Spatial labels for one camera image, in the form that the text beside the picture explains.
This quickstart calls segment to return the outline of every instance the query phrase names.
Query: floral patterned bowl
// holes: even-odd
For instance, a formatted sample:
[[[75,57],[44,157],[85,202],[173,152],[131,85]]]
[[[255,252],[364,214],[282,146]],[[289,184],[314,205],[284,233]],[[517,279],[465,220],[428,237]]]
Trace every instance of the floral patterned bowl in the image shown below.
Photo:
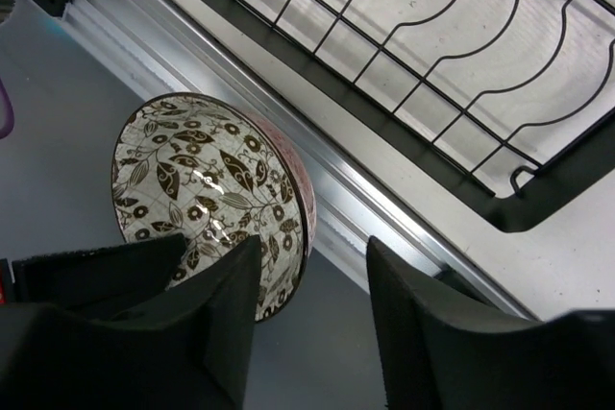
[[[127,241],[174,232],[189,239],[169,287],[258,234],[257,321],[297,289],[315,233],[314,192],[291,143],[268,121],[205,95],[160,96],[117,140],[112,195]]]

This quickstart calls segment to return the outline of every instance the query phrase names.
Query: black wire rack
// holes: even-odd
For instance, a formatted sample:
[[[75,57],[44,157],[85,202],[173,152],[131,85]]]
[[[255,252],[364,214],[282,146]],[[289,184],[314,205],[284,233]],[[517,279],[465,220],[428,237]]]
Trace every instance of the black wire rack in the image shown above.
[[[414,0],[203,1],[502,230],[535,226],[615,167],[610,0],[438,0],[421,13]],[[464,9],[479,33],[458,29]]]

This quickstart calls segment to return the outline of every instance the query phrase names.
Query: gray surface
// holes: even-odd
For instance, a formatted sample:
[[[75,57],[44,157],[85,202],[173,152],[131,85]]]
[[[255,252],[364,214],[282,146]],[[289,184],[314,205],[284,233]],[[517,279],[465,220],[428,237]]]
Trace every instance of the gray surface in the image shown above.
[[[208,9],[200,1],[197,4],[200,4],[199,13]],[[205,16],[214,18],[215,13]],[[221,48],[203,28],[188,20],[185,13],[168,0],[73,0],[60,24],[144,99],[166,91],[203,92],[238,109],[256,111],[281,128],[294,141],[314,185],[318,208],[314,249],[365,290],[364,249],[368,236],[376,235],[408,264],[426,274],[434,275],[447,264],[504,311],[528,315],[442,236],[408,208],[400,206],[381,184],[374,182],[332,145],[330,139],[291,109],[288,103],[296,105],[304,101],[313,94],[310,90],[315,87],[305,87],[295,80],[290,102],[281,100],[271,87],[255,80],[228,50]],[[234,45],[239,41],[242,43],[234,51],[244,59],[251,42],[236,37]],[[260,61],[254,67],[260,72],[268,70],[273,63]],[[308,99],[317,105],[319,97],[313,96],[315,99]],[[354,124],[357,120],[340,106],[333,104],[323,108],[320,115],[336,118],[340,110],[347,117],[336,123],[329,135],[353,133],[355,141],[360,141],[353,147],[360,144],[369,148],[362,152],[380,152],[372,149],[378,140],[374,146],[372,141],[366,142],[374,133],[362,132],[361,127],[367,129],[357,127]],[[389,148],[381,150],[383,156],[391,153],[393,148]]]
[[[15,113],[0,140],[2,256],[121,243],[111,156],[139,98],[28,3],[0,27],[0,75]]]
[[[383,409],[369,296],[313,254],[296,296],[257,325],[246,409]]]
[[[122,242],[111,205],[115,137],[140,105],[29,4],[0,28],[15,130],[0,140],[0,255]],[[246,408],[383,408],[368,296],[320,254],[290,305],[255,332]]]

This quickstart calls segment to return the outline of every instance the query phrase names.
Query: leaf pattern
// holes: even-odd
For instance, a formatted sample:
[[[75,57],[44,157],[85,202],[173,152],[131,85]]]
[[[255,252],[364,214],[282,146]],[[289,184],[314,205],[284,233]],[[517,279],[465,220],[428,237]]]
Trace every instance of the leaf pattern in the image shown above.
[[[145,132],[146,137],[150,137],[154,132],[158,129],[158,123],[150,120],[147,124],[145,124],[145,128],[143,131]]]
[[[280,275],[280,278],[278,278],[278,280],[276,280],[270,287],[269,287],[269,291],[273,292],[275,291],[278,287],[280,287],[280,285],[282,285],[283,282],[285,282],[285,277],[286,274],[288,274],[288,271],[290,271],[290,267],[284,269],[283,273]]]
[[[181,115],[187,113],[187,110],[183,109],[171,109],[162,113],[162,115]]]
[[[287,175],[284,175],[280,181],[280,194],[282,195],[282,202],[285,204],[289,203],[294,196],[292,184],[290,184]]]
[[[265,184],[265,182],[267,181],[267,173],[269,171],[269,168],[267,167],[267,164],[265,162],[263,162],[262,160],[259,160],[257,162],[257,186],[261,187]]]
[[[120,165],[135,165],[136,163],[139,163],[139,159],[134,157],[122,158],[119,161]]]
[[[111,195],[113,196],[113,200],[114,201],[118,201],[122,197],[122,195],[126,192],[127,188],[128,188],[128,184],[126,184],[126,183],[116,184],[113,187],[113,190],[111,191]]]
[[[214,212],[218,209],[218,204],[209,197],[196,196],[196,202],[208,209],[209,212]]]
[[[262,285],[258,288],[258,305],[262,306],[265,303],[265,297],[267,296],[267,289]]]
[[[161,127],[165,127],[166,129],[169,130],[177,130],[180,127],[180,124],[178,124],[177,122],[168,122],[166,120],[161,120],[158,123]]]
[[[171,223],[173,223],[176,228],[182,227],[182,224],[184,223],[184,215],[182,214],[180,208],[173,202],[169,202],[169,218]]]
[[[199,252],[196,248],[188,251],[188,255],[185,259],[185,264],[188,268],[194,270],[199,265]]]
[[[252,221],[252,213],[249,211],[246,211],[241,217],[241,219],[239,220],[239,227],[245,228],[246,226],[250,224],[251,221]]]
[[[213,117],[214,119],[218,119],[218,120],[231,120],[226,115],[218,114],[217,112],[206,112],[206,114],[209,117]]]
[[[169,232],[170,230],[175,229],[175,226],[173,226],[173,223],[169,223],[168,221],[155,221],[152,223],[152,228],[158,232]]]
[[[273,197],[274,199],[278,197],[278,193],[271,184],[267,184],[267,190],[269,191],[269,194],[271,194],[271,197]]]
[[[187,156],[186,154],[177,154],[176,156],[172,156],[169,160],[179,163],[184,167],[197,168],[199,166],[199,161],[195,157]]]
[[[236,230],[220,239],[220,243],[225,247],[234,247],[239,242],[243,242],[249,236],[245,230]]]
[[[177,139],[181,139],[182,141],[187,141],[188,143],[211,143],[213,138],[209,136],[205,132],[201,132],[200,130],[184,130],[183,132],[179,132],[175,135]]]
[[[131,173],[130,179],[128,180],[129,185],[130,186],[138,185],[140,182],[145,180],[145,177],[147,177],[147,174],[149,171],[150,171],[150,162],[148,162],[147,159],[138,163],[135,169],[133,170],[133,173]]]
[[[274,262],[278,261],[280,246],[278,245],[276,236],[273,234],[269,236],[269,252],[271,253],[271,259],[273,259]]]
[[[220,198],[220,202],[230,205],[233,208],[239,208],[240,210],[247,210],[254,207],[250,201],[236,192],[227,192]]]
[[[299,223],[297,223],[297,221],[295,221],[293,218],[289,218],[280,224],[280,230],[288,234],[289,232],[292,232],[298,226],[299,226]]]
[[[254,188],[254,180],[252,179],[252,174],[248,167],[244,165],[244,163],[236,157],[231,156],[228,153],[220,150],[220,156],[222,157],[222,161],[224,165],[229,170],[229,173],[233,176],[233,178],[241,184],[244,189],[252,192]]]
[[[119,168],[117,167],[117,160],[113,159],[113,163],[111,164],[111,182],[115,183],[117,177],[119,177]]]
[[[117,199],[115,203],[119,206],[129,207],[138,204],[138,199],[127,197],[125,199]]]
[[[173,165],[160,162],[156,169],[156,174],[164,194],[176,201],[180,189],[180,174],[177,169]]]
[[[212,246],[211,244],[208,244],[208,243],[199,244],[198,249],[199,249],[200,253],[206,254],[207,256],[216,256],[217,255],[215,247]]]

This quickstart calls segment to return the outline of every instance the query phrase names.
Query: wire rack frame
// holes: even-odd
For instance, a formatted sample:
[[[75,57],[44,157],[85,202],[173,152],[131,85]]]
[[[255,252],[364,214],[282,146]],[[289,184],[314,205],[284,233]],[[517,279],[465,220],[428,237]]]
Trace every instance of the wire rack frame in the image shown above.
[[[524,151],[523,149],[521,149],[521,148],[511,144],[511,140],[514,138],[514,136],[516,134],[518,134],[520,131],[522,131],[522,130],[524,130],[526,128],[529,128],[529,127],[545,127],[545,126],[549,126],[549,125],[558,124],[560,122],[563,122],[564,120],[567,120],[567,119],[575,116],[576,114],[580,113],[581,111],[586,109],[588,106],[590,106],[591,103],[601,93],[601,91],[603,90],[603,88],[605,87],[605,85],[606,85],[606,83],[607,83],[607,81],[609,79],[609,76],[610,76],[610,73],[611,73],[611,70],[612,70],[613,59],[614,59],[613,48],[615,46],[615,40],[613,40],[610,43],[610,46],[609,46],[609,49],[608,49],[608,52],[609,52],[608,64],[606,66],[606,70],[605,70],[604,76],[603,76],[599,86],[596,88],[595,92],[589,98],[587,98],[586,101],[579,102],[579,105],[577,106],[576,109],[571,110],[571,111],[569,111],[568,113],[566,113],[564,115],[561,115],[559,117],[556,117],[556,118],[553,118],[551,120],[544,121],[544,122],[527,122],[527,123],[523,123],[523,124],[520,124],[519,126],[517,126],[516,128],[514,128],[514,130],[512,130],[512,132],[508,136],[500,136],[497,133],[495,133],[495,131],[492,130],[489,126],[487,126],[485,123],[483,123],[480,119],[478,119],[478,117],[475,116],[470,111],[470,109],[481,98],[483,98],[485,95],[489,95],[489,94],[502,94],[502,93],[507,93],[507,92],[515,91],[515,90],[517,90],[519,88],[522,88],[524,86],[527,86],[527,85],[531,84],[532,82],[537,80],[540,76],[542,76],[547,71],[547,69],[550,68],[550,66],[553,64],[553,62],[555,61],[555,59],[557,58],[557,56],[559,55],[559,53],[560,53],[560,51],[562,49],[562,46],[563,46],[563,43],[564,43],[564,40],[565,40],[565,37],[566,37],[566,34],[567,34],[567,28],[568,28],[567,11],[568,11],[569,6],[573,3],[574,0],[565,0],[564,4],[562,5],[562,7],[560,9],[561,31],[560,31],[559,40],[558,40],[558,42],[557,42],[557,44],[556,44],[556,46],[555,46],[555,48],[553,50],[553,53],[551,54],[551,56],[549,57],[547,62],[545,62],[544,65],[537,72],[535,72],[531,77],[525,79],[523,82],[518,83],[516,85],[511,85],[511,86],[508,86],[506,88],[485,89],[485,90],[479,92],[470,101],[469,104],[465,104],[465,105],[462,105],[461,103],[456,101],[451,95],[447,94],[442,88],[439,88],[435,83],[433,83],[430,80],[430,76],[433,74],[435,69],[442,62],[447,61],[447,60],[461,60],[461,59],[464,59],[464,58],[472,57],[472,56],[474,56],[474,55],[476,55],[476,54],[486,50],[487,48],[492,46],[494,43],[496,43],[500,39],[500,37],[502,37],[502,35],[507,31],[508,27],[512,23],[512,21],[513,21],[513,19],[515,17],[515,14],[518,11],[520,0],[514,0],[513,5],[512,5],[512,9],[511,9],[511,11],[510,11],[510,13],[508,15],[508,18],[506,19],[506,22],[502,26],[502,28],[496,34],[494,34],[489,40],[485,41],[485,43],[483,43],[480,47],[477,47],[476,49],[474,49],[474,50],[472,50],[470,52],[463,53],[463,54],[441,56],[441,57],[439,57],[437,60],[435,60],[430,65],[430,67],[428,68],[428,70],[426,72],[423,72],[423,73],[418,72],[412,66],[407,64],[404,60],[402,60],[400,57],[398,57],[395,53],[393,53],[391,50],[389,50],[387,48],[387,45],[391,41],[392,37],[400,29],[407,28],[407,27],[418,26],[418,25],[426,24],[426,23],[429,23],[430,21],[433,21],[434,19],[436,19],[439,16],[441,16],[442,14],[444,14],[448,9],[450,9],[452,7],[452,5],[457,0],[450,0],[442,9],[440,9],[438,12],[430,15],[429,17],[426,17],[426,18],[423,18],[423,19],[420,19],[420,20],[417,20],[417,21],[411,21],[411,22],[407,21],[407,22],[400,22],[400,23],[396,24],[393,28],[390,29],[390,31],[387,32],[384,40],[382,40],[381,42],[376,41],[372,36],[367,34],[355,22],[350,20],[344,14],[352,6],[354,0],[346,0],[346,2],[343,4],[343,6],[340,9],[335,9],[332,5],[328,4],[325,0],[311,0],[311,1],[315,2],[316,4],[318,4],[322,9],[324,9],[325,12],[328,12],[329,14],[331,14],[333,16],[332,24],[329,25],[329,27],[327,28],[327,31],[324,33],[324,35],[320,38],[318,43],[313,48],[311,48],[311,49],[308,49],[303,43],[299,42],[295,37],[293,37],[292,35],[288,34],[284,29],[282,29],[280,27],[280,21],[281,21],[281,19],[283,17],[283,14],[287,11],[287,9],[290,6],[292,0],[284,0],[282,8],[275,15],[274,19],[270,19],[265,14],[260,12],[258,9],[256,9],[255,7],[250,5],[248,2],[246,2],[245,0],[233,0],[233,1],[235,1],[236,4],[240,5],[246,11],[250,12],[250,14],[252,14],[256,18],[258,18],[258,20],[260,22],[262,22],[270,31],[274,32],[278,36],[283,37],[284,40],[287,40],[288,42],[290,42],[294,47],[302,50],[302,52],[306,56],[308,56],[311,60],[313,60],[314,62],[319,63],[321,66],[323,66],[324,68],[329,70],[332,74],[334,74],[334,76],[336,78],[341,79],[347,85],[349,85],[356,94],[360,95],[362,98],[364,98],[366,100],[371,100],[372,102],[374,102],[374,104],[376,106],[380,107],[380,105],[378,105],[378,103],[376,103],[370,95],[366,94],[360,87],[357,86],[357,82],[361,78],[361,76],[363,76],[365,74],[365,72],[367,71],[369,66],[377,59],[378,56],[380,56],[380,55],[386,56],[387,58],[392,60],[395,64],[397,64],[402,69],[404,69],[404,71],[409,76],[412,76],[414,79],[416,79],[417,82],[414,85],[414,87],[406,94],[406,96],[404,98],[402,98],[398,102],[397,106],[394,109],[392,109],[392,110],[387,110],[386,111],[388,113],[388,115],[390,116],[390,121],[389,121],[390,123],[387,122],[386,124],[384,124],[385,126],[382,126],[382,130],[384,132],[386,132],[387,129],[390,130],[391,124],[392,125],[404,125],[404,128],[406,129],[406,131],[408,133],[413,133],[416,136],[418,133],[414,129],[412,129],[411,127],[409,127],[406,124],[404,124],[404,122],[402,122],[400,119],[395,117],[395,114],[402,107],[402,105],[421,86],[427,87],[434,94],[439,96],[442,99],[442,101],[446,102],[448,105],[450,105],[450,107],[452,107],[452,108],[454,108],[456,110],[456,116],[453,118],[452,121],[450,121],[446,125],[446,127],[443,130],[441,130],[439,133],[437,133],[433,139],[426,139],[425,138],[424,141],[427,144],[429,144],[430,148],[434,152],[436,152],[440,157],[446,159],[446,161],[449,162],[449,164],[451,164],[456,169],[456,171],[461,172],[461,175],[463,177],[465,177],[466,179],[470,180],[471,183],[473,184],[473,187],[478,185],[479,188],[482,188],[483,189],[482,190],[483,195],[486,192],[486,196],[487,197],[492,197],[493,193],[491,193],[491,191],[489,191],[488,188],[486,188],[486,186],[484,186],[484,184],[482,184],[480,181],[477,180],[477,178],[475,176],[475,173],[481,168],[482,165],[484,165],[490,158],[492,158],[500,150],[502,150],[502,149],[509,150],[511,153],[513,153],[517,157],[525,160],[529,164],[529,165],[520,165],[510,175],[510,184],[512,186],[512,189],[514,190],[514,192],[517,195],[517,197],[523,198],[524,190],[529,189],[529,188],[526,188],[526,186],[527,186],[527,184],[526,184],[526,186],[524,186],[523,189],[522,189],[519,186],[518,182],[517,182],[518,177],[522,173],[524,173],[524,172],[525,173],[529,173],[529,174],[535,176],[536,178],[540,177],[541,174],[543,174],[543,173],[545,174],[544,176],[549,175],[551,173],[551,170],[552,170],[552,167],[554,166],[554,164],[557,163],[563,157],[565,157],[568,154],[569,151],[572,151],[575,148],[577,148],[579,145],[582,145],[584,140],[592,138],[594,136],[594,134],[596,134],[598,131],[600,131],[601,129],[604,128],[605,124],[610,123],[612,119],[615,119],[615,109],[612,109],[609,113],[605,114],[599,121],[595,122],[594,124],[592,124],[591,127],[589,127],[583,133],[581,133],[573,142],[571,142],[568,146],[564,147],[559,152],[555,153],[555,155],[553,155],[553,157],[548,159],[547,161],[542,161],[541,162],[538,159],[534,158],[531,154],[529,154],[526,151]],[[611,15],[615,16],[615,7],[613,7],[608,1],[606,1],[606,0],[591,0],[591,1],[593,1],[601,9],[603,9],[606,12],[610,13]],[[323,44],[326,42],[327,38],[331,35],[331,33],[334,30],[335,26],[337,26],[338,24],[343,24],[345,27],[347,27],[353,33],[355,33],[358,36],[360,36],[365,42],[369,43],[370,45],[372,45],[376,49],[375,52],[369,58],[369,60],[362,66],[362,68],[357,72],[356,76],[352,80],[349,80],[346,77],[342,76],[336,69],[332,68],[330,65],[328,65],[326,62],[324,62],[323,60],[321,60],[317,56],[318,51],[322,48]],[[472,124],[474,124],[483,133],[486,133],[488,136],[490,136],[493,140],[496,141],[496,147],[493,150],[491,150],[491,152],[489,152],[473,168],[466,168],[466,167],[464,167],[456,159],[454,159],[451,156],[449,156],[446,152],[444,152],[442,149],[440,149],[435,144],[438,141],[438,139],[440,139],[447,131],[449,131],[455,125],[455,123],[458,120],[460,120],[462,118],[467,120],[467,121],[469,121],[469,122],[471,122]],[[491,206],[482,206],[482,205],[481,206],[471,205],[471,206],[474,209],[476,209],[477,211],[479,211],[479,208],[480,208],[480,214],[482,216],[486,217],[486,215],[493,214],[492,213],[493,210],[492,209],[491,210],[488,209],[488,208],[492,208]],[[500,220],[499,217],[496,217],[494,219],[489,219],[489,221],[494,223],[496,226],[500,227],[499,224],[495,223],[498,220]],[[527,227],[526,225],[518,226],[518,228],[526,228],[526,227]]]
[[[286,32],[284,32],[283,30],[278,28],[278,24],[280,22],[280,19],[282,18],[284,12],[286,11],[288,6],[290,5],[291,1],[292,0],[286,0],[285,1],[282,9],[280,10],[280,12],[278,13],[278,15],[276,16],[276,18],[273,21],[269,20],[266,16],[262,15],[260,12],[256,12],[253,7],[251,7],[251,6],[247,5],[247,4],[246,4],[246,7],[248,7],[250,10],[252,10],[256,14],[258,14],[258,16],[263,21],[265,21],[269,25],[270,28],[275,29],[276,32],[281,33],[284,36],[286,36],[288,39],[293,40],[293,41],[296,42],[296,40],[293,37],[290,37]],[[352,22],[351,20],[349,20],[348,18],[346,18],[344,16],[345,11],[347,11],[350,8],[350,6],[352,5],[354,0],[347,0],[346,3],[344,4],[344,6],[339,11],[336,11],[331,5],[329,5],[324,0],[313,0],[313,1],[316,2],[317,4],[319,4],[321,7],[323,7],[328,12],[334,14],[334,16],[335,16],[332,24],[329,26],[328,30],[324,33],[324,35],[321,37],[321,39],[319,40],[319,42],[317,43],[317,45],[313,49],[308,50],[308,48],[306,48],[304,45],[300,44],[299,42],[296,42],[298,45],[300,45],[302,48],[304,48],[304,50],[307,53],[309,53],[309,55],[313,59],[320,60],[316,56],[316,54],[321,49],[321,47],[323,46],[323,44],[325,43],[327,38],[331,35],[331,33],[332,33],[333,29],[335,28],[335,26],[338,23],[340,23],[340,22],[344,23],[346,26],[350,27],[355,33],[360,35],[368,43],[371,43],[372,45],[377,47],[377,51],[373,54],[373,56],[369,59],[369,61],[367,61],[367,63],[361,68],[361,70],[357,73],[357,76],[352,80],[352,84],[353,85],[357,84],[357,81],[365,73],[365,71],[369,68],[369,66],[374,62],[374,60],[378,57],[378,55],[379,54],[384,54],[388,58],[393,60],[396,64],[401,66],[407,73],[409,73],[411,76],[413,76],[414,78],[416,78],[418,80],[416,85],[399,102],[397,107],[395,107],[391,111],[391,114],[395,114],[402,107],[402,105],[416,92],[416,90],[421,85],[427,86],[431,91],[433,91],[435,94],[440,96],[446,103],[448,103],[449,105],[451,105],[453,108],[455,108],[458,111],[457,116],[454,117],[454,119],[451,122],[449,122],[447,124],[447,126],[442,131],[440,131],[440,133],[438,133],[435,136],[435,138],[433,138],[432,140],[429,140],[429,143],[433,147],[433,149],[440,151],[439,148],[435,145],[435,143],[438,141],[438,139],[440,139],[462,117],[465,117],[468,120],[470,120],[474,125],[476,125],[478,128],[480,128],[484,133],[487,133],[491,138],[493,138],[493,139],[495,139],[497,141],[498,146],[493,151],[491,151],[486,157],[484,157],[472,169],[466,169],[465,167],[463,167],[456,160],[453,160],[453,159],[449,158],[449,160],[451,162],[453,162],[457,168],[461,169],[462,171],[464,171],[468,175],[474,175],[481,168],[482,165],[484,165],[491,157],[493,157],[495,154],[497,154],[502,148],[508,149],[510,152],[512,152],[515,155],[517,155],[518,157],[528,161],[529,163],[531,163],[534,166],[533,169],[528,169],[527,167],[524,167],[522,169],[522,171],[526,171],[528,173],[536,174],[539,171],[539,169],[543,166],[543,163],[538,161],[534,157],[530,156],[528,153],[524,152],[522,149],[519,149],[516,146],[510,144],[510,141],[512,140],[512,138],[517,133],[519,133],[521,130],[523,130],[525,128],[528,128],[528,127],[546,127],[546,126],[549,126],[549,125],[557,124],[557,123],[560,123],[560,122],[562,122],[562,121],[564,121],[564,120],[566,120],[566,119],[576,115],[581,110],[587,108],[589,106],[589,104],[591,104],[591,102],[595,100],[595,98],[600,93],[600,90],[602,90],[602,88],[606,84],[606,82],[608,80],[608,77],[610,75],[610,69],[612,67],[612,53],[611,53],[609,55],[609,63],[608,63],[608,66],[607,66],[608,72],[606,73],[606,75],[605,75],[605,77],[603,79],[603,82],[600,85],[600,88],[598,89],[598,91],[594,95],[592,95],[589,98],[588,101],[586,101],[583,104],[581,104],[578,109],[575,109],[575,110],[571,111],[570,113],[568,113],[568,114],[566,114],[564,116],[555,118],[553,120],[549,120],[549,121],[545,121],[545,122],[541,122],[541,123],[526,123],[526,124],[522,124],[519,127],[517,127],[511,133],[511,135],[509,135],[508,137],[504,138],[504,137],[501,137],[498,134],[496,134],[490,127],[488,127],[486,124],[484,124],[482,121],[480,121],[478,119],[478,117],[476,117],[474,114],[472,114],[472,112],[470,112],[470,109],[483,96],[488,95],[488,94],[500,94],[500,93],[507,93],[507,92],[518,90],[518,89],[520,89],[520,88],[522,88],[522,87],[524,87],[524,86],[526,86],[528,84],[531,84],[535,80],[537,80],[541,75],[543,75],[547,71],[547,69],[549,69],[549,67],[553,64],[553,62],[555,61],[555,59],[559,55],[559,52],[561,51],[561,48],[563,46],[564,39],[566,37],[566,31],[567,31],[567,15],[566,15],[566,11],[567,11],[568,7],[572,4],[572,2],[574,0],[566,0],[564,5],[562,6],[562,8],[561,8],[561,24],[562,24],[562,29],[561,29],[561,34],[560,34],[559,41],[557,43],[557,46],[555,47],[555,50],[553,51],[553,54],[549,58],[549,60],[542,66],[542,68],[538,72],[536,72],[529,79],[526,79],[525,81],[523,81],[523,82],[521,82],[519,84],[510,86],[510,87],[507,87],[507,88],[487,89],[487,90],[481,91],[466,106],[463,106],[462,104],[458,103],[453,97],[451,97],[450,95],[445,93],[442,89],[437,87],[437,85],[433,84],[429,80],[430,74],[437,68],[437,66],[440,63],[442,63],[445,60],[465,59],[465,58],[471,57],[471,56],[473,56],[475,54],[478,54],[478,53],[486,50],[489,46],[494,44],[506,32],[506,30],[510,26],[510,24],[511,24],[511,22],[512,22],[514,16],[515,16],[515,13],[518,10],[519,1],[520,0],[515,0],[514,1],[513,8],[511,10],[510,15],[509,15],[507,21],[505,22],[504,26],[489,41],[487,41],[481,47],[479,47],[479,48],[477,48],[477,49],[475,49],[475,50],[473,50],[471,52],[467,52],[467,53],[460,54],[460,55],[452,55],[452,56],[440,57],[436,62],[434,62],[431,65],[431,67],[428,69],[428,71],[425,72],[424,74],[420,74],[418,71],[413,69],[410,65],[408,65],[405,61],[403,61],[398,56],[396,56],[393,52],[388,50],[386,48],[386,45],[389,42],[389,40],[395,35],[395,33],[399,29],[404,28],[404,27],[411,27],[411,26],[417,26],[417,25],[420,25],[420,24],[425,24],[425,23],[427,23],[429,21],[434,20],[435,18],[439,17],[444,12],[446,12],[455,3],[456,0],[451,0],[442,10],[440,10],[439,12],[437,12],[436,14],[434,14],[434,15],[428,17],[428,18],[425,18],[425,19],[420,20],[420,21],[402,22],[402,23],[397,24],[388,33],[386,39],[382,43],[377,43],[370,35],[368,35],[366,32],[361,30],[361,28],[359,28],[358,25],[356,25],[354,22]],[[600,5],[601,7],[605,8],[611,14],[615,14],[615,8],[613,6],[611,6],[607,1],[605,1],[605,0],[594,0],[594,1],[597,2],[597,4]],[[516,177],[518,176],[518,174],[519,174],[519,172],[515,171],[511,175],[511,184],[512,184],[512,187],[513,187],[513,189],[515,190],[516,193],[519,193],[519,191],[520,191],[520,187],[516,183]]]

